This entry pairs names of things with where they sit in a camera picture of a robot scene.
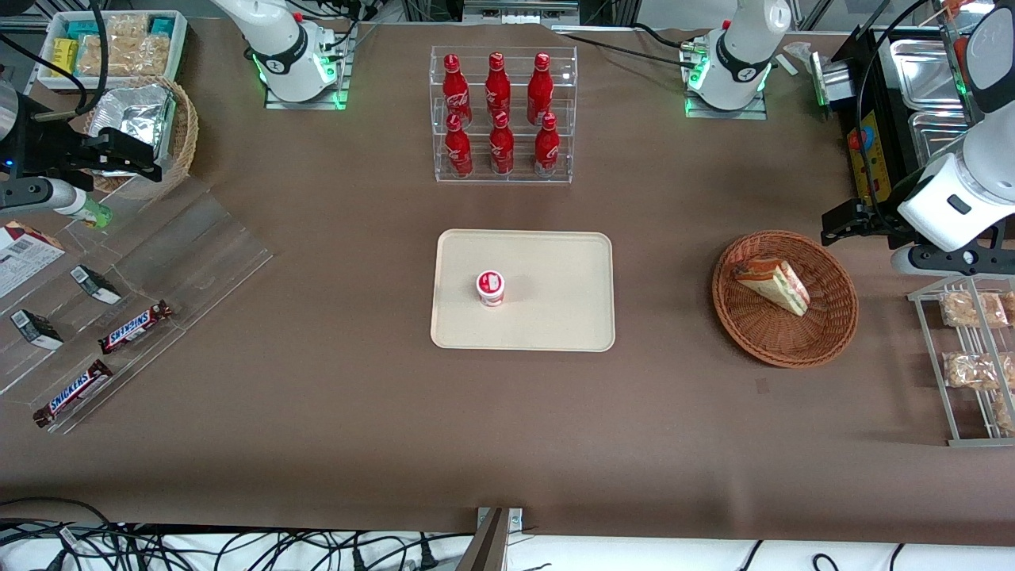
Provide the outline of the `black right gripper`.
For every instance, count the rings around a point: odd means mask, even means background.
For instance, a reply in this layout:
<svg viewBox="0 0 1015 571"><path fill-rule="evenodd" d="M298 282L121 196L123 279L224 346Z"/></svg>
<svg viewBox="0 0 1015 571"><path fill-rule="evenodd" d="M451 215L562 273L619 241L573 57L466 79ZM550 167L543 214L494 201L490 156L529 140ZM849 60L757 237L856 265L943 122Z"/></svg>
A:
<svg viewBox="0 0 1015 571"><path fill-rule="evenodd" d="M163 180L155 146L116 128L101 128L90 138L63 121L37 122L19 118L14 126L14 177L51 177L65 182L140 176L153 183Z"/></svg>

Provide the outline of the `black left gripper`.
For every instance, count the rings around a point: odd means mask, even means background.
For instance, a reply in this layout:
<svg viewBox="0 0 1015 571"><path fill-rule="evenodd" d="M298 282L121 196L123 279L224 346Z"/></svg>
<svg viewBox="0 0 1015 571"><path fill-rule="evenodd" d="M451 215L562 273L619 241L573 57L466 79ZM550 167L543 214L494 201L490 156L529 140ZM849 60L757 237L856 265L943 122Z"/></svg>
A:
<svg viewBox="0 0 1015 571"><path fill-rule="evenodd" d="M835 243L849 237L884 236L902 239L902 218L898 206L879 201L874 205L851 198L822 214L822 243Z"/></svg>

